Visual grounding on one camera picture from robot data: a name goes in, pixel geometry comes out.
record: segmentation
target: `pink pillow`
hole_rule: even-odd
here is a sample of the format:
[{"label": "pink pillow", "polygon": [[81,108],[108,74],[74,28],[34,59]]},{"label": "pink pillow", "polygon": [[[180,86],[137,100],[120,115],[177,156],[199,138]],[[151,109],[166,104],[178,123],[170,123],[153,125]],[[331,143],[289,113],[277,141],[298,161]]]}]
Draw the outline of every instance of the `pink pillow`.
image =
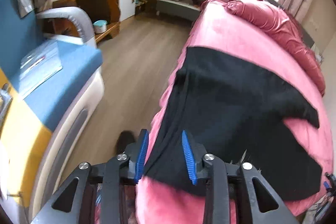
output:
[{"label": "pink pillow", "polygon": [[300,33],[288,15],[267,1],[234,0],[226,10],[260,28],[298,62],[324,95],[326,84],[314,52],[301,40]]}]

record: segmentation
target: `blue sofa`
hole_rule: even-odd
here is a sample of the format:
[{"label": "blue sofa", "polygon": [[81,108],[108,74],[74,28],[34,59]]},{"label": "blue sofa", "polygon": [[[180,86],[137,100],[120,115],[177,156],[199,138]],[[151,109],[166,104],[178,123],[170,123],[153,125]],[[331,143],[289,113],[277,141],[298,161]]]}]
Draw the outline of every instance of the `blue sofa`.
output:
[{"label": "blue sofa", "polygon": [[[0,134],[10,159],[8,193],[0,199],[11,221],[32,219],[58,186],[71,151],[104,93],[102,54],[88,15],[77,7],[30,12],[20,18],[17,0],[0,0],[0,86],[13,101]],[[43,34],[41,20],[67,18],[78,37]],[[57,41],[62,70],[20,97],[21,59],[43,42]]]}]

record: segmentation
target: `yellow fabric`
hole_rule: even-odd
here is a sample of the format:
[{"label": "yellow fabric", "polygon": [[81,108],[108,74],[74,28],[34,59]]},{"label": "yellow fabric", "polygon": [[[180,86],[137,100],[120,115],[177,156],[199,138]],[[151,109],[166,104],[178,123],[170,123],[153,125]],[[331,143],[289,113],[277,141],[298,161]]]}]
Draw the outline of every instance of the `yellow fabric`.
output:
[{"label": "yellow fabric", "polygon": [[[0,87],[5,83],[9,83],[8,79],[0,69]],[[21,192],[23,204],[28,207],[39,164],[51,139],[51,131],[40,122],[12,86],[10,94],[13,101],[0,133],[0,140],[9,157],[8,192]],[[22,205],[20,198],[15,200]]]}]

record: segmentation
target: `black shoe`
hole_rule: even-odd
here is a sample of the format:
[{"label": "black shoe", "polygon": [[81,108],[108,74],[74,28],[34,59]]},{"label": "black shoe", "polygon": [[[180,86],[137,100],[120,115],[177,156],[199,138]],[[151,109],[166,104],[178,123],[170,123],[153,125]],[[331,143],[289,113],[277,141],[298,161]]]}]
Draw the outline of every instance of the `black shoe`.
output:
[{"label": "black shoe", "polygon": [[118,154],[124,153],[126,146],[135,142],[134,133],[129,130],[124,130],[120,133],[117,144],[115,145],[115,151]]}]

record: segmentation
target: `black triangular cutout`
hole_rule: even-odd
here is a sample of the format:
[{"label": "black triangular cutout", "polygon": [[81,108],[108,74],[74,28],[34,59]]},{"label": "black triangular cutout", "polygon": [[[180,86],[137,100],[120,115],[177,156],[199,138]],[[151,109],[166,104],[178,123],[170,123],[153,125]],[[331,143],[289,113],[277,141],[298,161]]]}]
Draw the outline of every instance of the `black triangular cutout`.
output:
[{"label": "black triangular cutout", "polygon": [[266,213],[272,210],[276,210],[279,208],[278,203],[274,200],[274,198],[270,195],[270,193],[266,190],[263,184],[257,178],[252,179],[254,191],[257,196],[257,202],[259,211],[261,213]]},{"label": "black triangular cutout", "polygon": [[74,178],[72,182],[64,189],[56,201],[51,206],[54,210],[59,210],[65,213],[71,212],[72,203],[76,193],[78,178]]}]

